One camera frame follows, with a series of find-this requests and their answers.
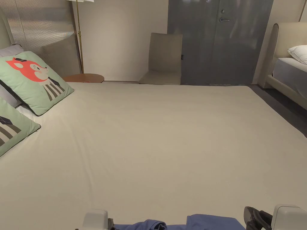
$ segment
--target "mattress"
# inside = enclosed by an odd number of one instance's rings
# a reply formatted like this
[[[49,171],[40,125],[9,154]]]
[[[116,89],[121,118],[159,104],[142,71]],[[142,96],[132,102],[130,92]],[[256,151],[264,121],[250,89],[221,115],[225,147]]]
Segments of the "mattress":
[[[81,228],[90,209],[116,224],[307,210],[307,139],[250,88],[71,86],[0,158],[0,229]]]
[[[307,99],[307,65],[293,58],[278,58],[273,77]]]

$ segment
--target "pillow with cartoon print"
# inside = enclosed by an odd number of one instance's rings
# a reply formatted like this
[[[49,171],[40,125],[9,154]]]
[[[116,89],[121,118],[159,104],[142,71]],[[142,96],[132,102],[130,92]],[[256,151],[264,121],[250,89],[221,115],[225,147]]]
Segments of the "pillow with cartoon print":
[[[0,98],[0,156],[40,127]]]
[[[74,91],[40,57],[29,51],[0,58],[0,84],[37,116]]]

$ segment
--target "door handle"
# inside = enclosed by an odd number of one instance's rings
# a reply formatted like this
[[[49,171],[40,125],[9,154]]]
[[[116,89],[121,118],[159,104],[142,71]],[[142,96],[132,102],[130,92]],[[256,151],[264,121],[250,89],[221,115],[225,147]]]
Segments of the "door handle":
[[[220,22],[224,22],[224,21],[230,21],[230,19],[225,19],[225,18],[220,18]]]

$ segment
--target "wooden side table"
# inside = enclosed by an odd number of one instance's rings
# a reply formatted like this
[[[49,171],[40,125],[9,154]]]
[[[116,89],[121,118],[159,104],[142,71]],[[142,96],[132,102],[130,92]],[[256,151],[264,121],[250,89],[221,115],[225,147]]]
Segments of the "wooden side table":
[[[99,74],[76,74],[63,77],[66,82],[102,83],[104,77]]]

